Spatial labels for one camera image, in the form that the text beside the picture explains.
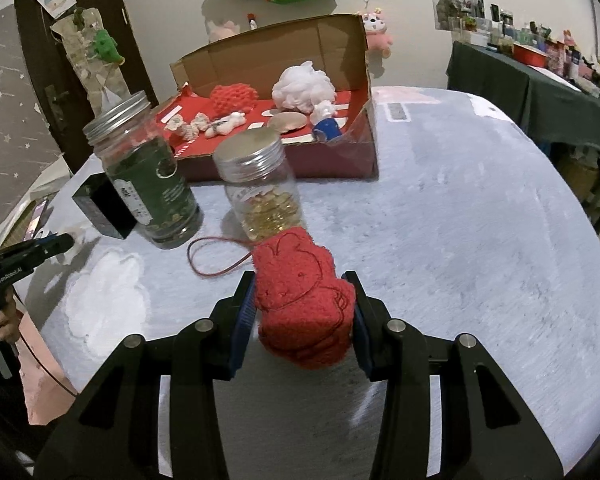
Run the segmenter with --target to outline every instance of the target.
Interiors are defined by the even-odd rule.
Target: table
[[[449,90],[484,97],[537,142],[600,150],[600,99],[567,88],[507,56],[457,41],[446,74]]]
[[[403,103],[407,120],[388,120],[387,102]],[[374,103],[380,178],[300,183],[310,233],[392,316],[427,335],[475,334],[569,470],[600,432],[600,243],[589,221],[547,158],[484,99],[379,88]],[[99,170],[90,159],[58,194],[50,228],[85,223],[71,195]],[[239,232],[220,185],[194,192],[205,213],[200,235]],[[204,251],[206,269],[242,254],[222,244]],[[91,273],[100,288],[84,281]],[[17,289],[81,389],[125,335],[173,335],[239,280],[240,272],[197,277],[186,247],[161,251],[135,232],[121,242],[88,226],[70,263],[46,262]],[[216,402],[232,479],[368,478],[384,384],[366,380],[352,351],[309,372],[254,337],[236,379],[216,384]],[[439,397],[433,410],[430,473],[440,464]]]

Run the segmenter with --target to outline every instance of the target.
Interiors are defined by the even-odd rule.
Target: star pattern wallpaper
[[[0,10],[0,222],[60,150],[22,55],[14,6]]]

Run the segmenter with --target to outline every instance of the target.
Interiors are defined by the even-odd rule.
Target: white cloud pattern
[[[143,332],[150,300],[140,283],[142,267],[138,254],[111,249],[69,284],[62,310],[71,334],[94,357],[108,356],[127,335]]]

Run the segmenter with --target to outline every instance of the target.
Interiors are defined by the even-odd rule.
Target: jar lid
[[[222,180],[248,182],[275,170],[285,160],[280,134],[272,128],[252,128],[223,140],[214,150]]]
[[[82,129],[87,137],[87,142],[93,146],[150,106],[151,103],[144,90],[136,92],[126,101],[122,101],[111,110],[97,116]]]

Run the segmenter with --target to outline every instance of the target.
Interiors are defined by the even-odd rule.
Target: red plush toy
[[[303,368],[340,361],[350,346],[356,293],[336,277],[331,253],[294,227],[252,254],[263,345]]]
[[[258,101],[258,93],[245,83],[222,86],[217,85],[209,96],[218,117],[233,112],[248,114]]]

